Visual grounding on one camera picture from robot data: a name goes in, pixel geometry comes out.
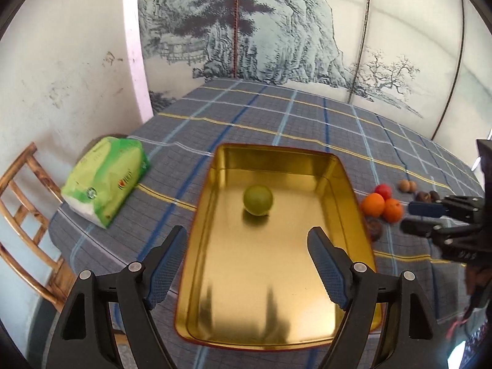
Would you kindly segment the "orange tangerine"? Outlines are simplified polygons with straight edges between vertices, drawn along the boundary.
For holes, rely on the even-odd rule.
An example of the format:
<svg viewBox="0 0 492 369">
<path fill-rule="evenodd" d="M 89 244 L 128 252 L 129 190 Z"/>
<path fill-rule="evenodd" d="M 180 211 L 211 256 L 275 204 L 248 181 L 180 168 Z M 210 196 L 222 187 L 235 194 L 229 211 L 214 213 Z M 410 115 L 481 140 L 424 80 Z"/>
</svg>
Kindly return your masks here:
<svg viewBox="0 0 492 369">
<path fill-rule="evenodd" d="M 385 200 L 374 192 L 366 196 L 360 203 L 360 209 L 364 216 L 380 217 L 385 209 Z"/>
<path fill-rule="evenodd" d="M 386 222 L 390 224 L 397 223 L 402 220 L 403 216 L 404 206 L 399 200 L 389 198 L 385 201 L 382 217 Z"/>
</svg>

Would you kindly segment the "dark brown nut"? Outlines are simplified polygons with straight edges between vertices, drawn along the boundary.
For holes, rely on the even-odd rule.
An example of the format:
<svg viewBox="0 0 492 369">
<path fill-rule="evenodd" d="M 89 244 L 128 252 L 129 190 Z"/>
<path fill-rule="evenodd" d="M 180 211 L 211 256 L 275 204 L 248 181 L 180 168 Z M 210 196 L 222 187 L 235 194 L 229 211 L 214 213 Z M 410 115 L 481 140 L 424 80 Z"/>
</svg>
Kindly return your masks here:
<svg viewBox="0 0 492 369">
<path fill-rule="evenodd" d="M 416 202 L 431 202 L 431 196 L 428 192 L 419 191 L 415 194 Z"/>
<path fill-rule="evenodd" d="M 432 202 L 436 202 L 440 199 L 440 196 L 436 191 L 430 191 L 429 194 L 430 194 L 430 200 Z"/>
</svg>

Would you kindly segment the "plaid grey tablecloth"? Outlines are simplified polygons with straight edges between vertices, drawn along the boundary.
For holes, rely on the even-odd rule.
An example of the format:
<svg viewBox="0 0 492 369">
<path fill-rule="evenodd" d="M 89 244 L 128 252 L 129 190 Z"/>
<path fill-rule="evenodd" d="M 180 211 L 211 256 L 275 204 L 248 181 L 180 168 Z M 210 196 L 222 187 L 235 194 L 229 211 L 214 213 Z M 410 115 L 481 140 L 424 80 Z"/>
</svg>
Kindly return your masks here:
<svg viewBox="0 0 492 369">
<path fill-rule="evenodd" d="M 214 80 L 156 114 L 133 133 L 150 167 L 108 228 L 62 205 L 49 236 L 75 271 L 106 274 L 143 257 L 172 227 L 191 228 L 201 191 L 214 174 L 230 184 L 240 174 L 264 171 L 281 191 L 293 191 L 281 211 L 280 241 L 261 238 L 254 256 L 280 256 L 280 275 L 301 300 L 300 314 L 283 322 L 302 331 L 293 351 L 233 351 L 186 342 L 174 328 L 178 289 L 153 310 L 166 346 L 180 368 L 312 368 L 327 350 L 327 296 L 308 261 L 306 237 L 314 226 L 337 238 L 383 273 L 413 271 L 439 324 L 449 327 L 464 310 L 465 269 L 442 260 L 430 242 L 383 227 L 373 246 L 361 226 L 339 216 L 334 191 L 349 180 L 348 200 L 360 202 L 379 184 L 414 181 L 441 196 L 481 196 L 471 170 L 436 142 L 386 117 L 303 91 L 255 82 Z"/>
</svg>

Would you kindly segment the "dark brown avocado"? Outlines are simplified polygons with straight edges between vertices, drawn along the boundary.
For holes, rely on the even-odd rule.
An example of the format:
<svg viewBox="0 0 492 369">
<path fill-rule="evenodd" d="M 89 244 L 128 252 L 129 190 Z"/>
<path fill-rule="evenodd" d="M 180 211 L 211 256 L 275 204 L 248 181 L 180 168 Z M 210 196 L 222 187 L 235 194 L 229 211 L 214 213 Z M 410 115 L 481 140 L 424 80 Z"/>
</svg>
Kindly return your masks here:
<svg viewBox="0 0 492 369">
<path fill-rule="evenodd" d="M 383 225 L 374 217 L 367 217 L 365 224 L 370 236 L 371 242 L 377 242 L 383 236 Z"/>
</svg>

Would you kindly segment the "small red fruit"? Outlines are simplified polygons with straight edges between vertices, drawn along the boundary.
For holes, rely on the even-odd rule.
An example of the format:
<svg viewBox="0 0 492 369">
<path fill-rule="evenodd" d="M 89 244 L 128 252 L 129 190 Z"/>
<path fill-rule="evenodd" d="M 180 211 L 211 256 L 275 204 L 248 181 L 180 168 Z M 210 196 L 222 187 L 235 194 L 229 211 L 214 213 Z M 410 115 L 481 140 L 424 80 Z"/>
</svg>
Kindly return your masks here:
<svg viewBox="0 0 492 369">
<path fill-rule="evenodd" d="M 392 188 L 385 183 L 377 185 L 375 193 L 379 194 L 385 201 L 389 200 L 393 196 Z"/>
</svg>

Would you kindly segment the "green tissue pack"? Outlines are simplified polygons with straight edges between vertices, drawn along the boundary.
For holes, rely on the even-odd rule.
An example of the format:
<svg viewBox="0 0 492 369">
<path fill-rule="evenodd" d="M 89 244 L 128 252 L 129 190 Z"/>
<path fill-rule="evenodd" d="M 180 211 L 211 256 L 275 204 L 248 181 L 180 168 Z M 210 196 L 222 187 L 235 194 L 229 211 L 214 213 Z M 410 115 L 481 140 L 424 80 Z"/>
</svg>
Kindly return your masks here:
<svg viewBox="0 0 492 369">
<path fill-rule="evenodd" d="M 103 137 L 77 162 L 61 189 L 62 198 L 78 215 L 108 228 L 148 169 L 140 141 Z"/>
</svg>

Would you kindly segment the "wooden chair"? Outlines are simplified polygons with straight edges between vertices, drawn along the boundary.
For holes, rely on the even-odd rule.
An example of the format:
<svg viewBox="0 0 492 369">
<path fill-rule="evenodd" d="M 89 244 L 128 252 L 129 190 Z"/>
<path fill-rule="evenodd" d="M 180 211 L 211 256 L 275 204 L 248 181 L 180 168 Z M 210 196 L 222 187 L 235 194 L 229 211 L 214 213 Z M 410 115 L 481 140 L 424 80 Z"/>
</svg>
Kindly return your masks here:
<svg viewBox="0 0 492 369">
<path fill-rule="evenodd" d="M 50 221 L 29 200 L 15 180 L 21 169 L 26 167 L 58 202 L 62 202 L 60 187 L 36 159 L 37 150 L 35 143 L 29 143 L 1 175 L 1 192 L 9 190 L 19 201 L 16 213 L 10 213 L 6 205 L 2 204 L 1 216 L 26 247 L 49 267 L 50 276 L 47 283 L 43 285 L 39 282 L 5 247 L 1 247 L 1 258 L 36 294 L 50 302 L 57 312 L 61 312 L 76 282 L 76 276 L 63 257 L 53 259 L 40 247 L 48 232 Z"/>
</svg>

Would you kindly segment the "gold metal tin box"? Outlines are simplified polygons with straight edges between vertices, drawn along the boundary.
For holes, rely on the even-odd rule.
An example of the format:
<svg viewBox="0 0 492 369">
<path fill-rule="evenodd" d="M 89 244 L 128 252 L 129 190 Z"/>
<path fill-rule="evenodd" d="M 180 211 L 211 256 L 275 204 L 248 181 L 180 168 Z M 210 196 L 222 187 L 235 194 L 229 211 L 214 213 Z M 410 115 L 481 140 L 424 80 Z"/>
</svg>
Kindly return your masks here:
<svg viewBox="0 0 492 369">
<path fill-rule="evenodd" d="M 249 186 L 274 195 L 266 216 L 244 209 Z M 355 262 L 375 266 L 359 202 L 331 153 L 220 145 L 192 221 L 175 314 L 177 333 L 209 347 L 288 351 L 329 344 L 343 311 L 308 253 L 320 227 Z"/>
</svg>

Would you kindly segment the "landscape painted folding screen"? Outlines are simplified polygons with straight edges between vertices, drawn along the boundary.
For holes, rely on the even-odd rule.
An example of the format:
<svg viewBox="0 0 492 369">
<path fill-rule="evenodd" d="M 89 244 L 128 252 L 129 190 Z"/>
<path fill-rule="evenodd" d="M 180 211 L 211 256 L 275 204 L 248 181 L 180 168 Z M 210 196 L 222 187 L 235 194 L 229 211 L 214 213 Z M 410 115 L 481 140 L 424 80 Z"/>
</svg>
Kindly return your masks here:
<svg viewBox="0 0 492 369">
<path fill-rule="evenodd" d="M 383 115 L 465 162 L 491 133 L 491 33 L 471 0 L 137 0 L 151 103 L 218 77 Z"/>
</svg>

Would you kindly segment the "green lime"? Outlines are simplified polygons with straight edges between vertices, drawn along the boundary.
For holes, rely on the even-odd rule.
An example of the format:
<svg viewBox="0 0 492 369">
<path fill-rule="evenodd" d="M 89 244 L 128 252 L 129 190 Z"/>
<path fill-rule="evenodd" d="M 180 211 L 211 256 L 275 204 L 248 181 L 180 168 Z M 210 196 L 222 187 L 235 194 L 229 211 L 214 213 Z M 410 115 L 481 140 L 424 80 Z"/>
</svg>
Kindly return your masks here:
<svg viewBox="0 0 492 369">
<path fill-rule="evenodd" d="M 271 190 L 263 185 L 249 186 L 244 190 L 244 209 L 253 216 L 266 216 L 274 203 Z"/>
</svg>

